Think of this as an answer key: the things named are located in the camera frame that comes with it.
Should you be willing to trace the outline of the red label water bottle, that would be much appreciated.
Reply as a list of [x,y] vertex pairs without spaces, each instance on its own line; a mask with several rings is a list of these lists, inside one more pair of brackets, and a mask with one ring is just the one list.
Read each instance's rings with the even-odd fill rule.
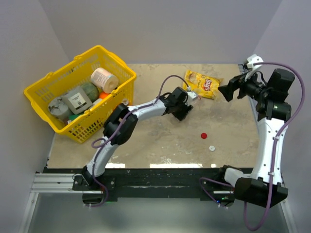
[[202,99],[201,90],[200,89],[196,88],[196,89],[193,90],[193,92],[195,92],[197,94],[199,100]]

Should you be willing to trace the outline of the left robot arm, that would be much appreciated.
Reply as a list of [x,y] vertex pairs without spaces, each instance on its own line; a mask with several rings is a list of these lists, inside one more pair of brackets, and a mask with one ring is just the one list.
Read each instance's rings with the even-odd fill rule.
[[159,94],[152,101],[140,105],[119,104],[105,121],[102,137],[91,144],[96,152],[82,169],[84,186],[89,190],[100,187],[100,176],[104,174],[106,164],[116,149],[130,139],[138,122],[168,114],[182,121],[193,109],[192,103],[197,98],[195,92],[177,87],[171,93]]

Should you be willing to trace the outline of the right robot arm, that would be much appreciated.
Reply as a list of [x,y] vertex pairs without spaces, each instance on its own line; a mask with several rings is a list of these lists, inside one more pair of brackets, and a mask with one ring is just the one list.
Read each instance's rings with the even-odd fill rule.
[[259,150],[256,163],[250,174],[241,169],[224,165],[216,179],[219,189],[234,188],[234,198],[261,207],[273,207],[286,199],[288,189],[281,186],[281,157],[286,128],[291,117],[291,106],[286,103],[288,90],[294,82],[294,74],[277,68],[268,83],[257,80],[257,73],[249,79],[245,74],[232,78],[218,90],[227,101],[233,99],[236,90],[238,99],[248,96],[257,102]]

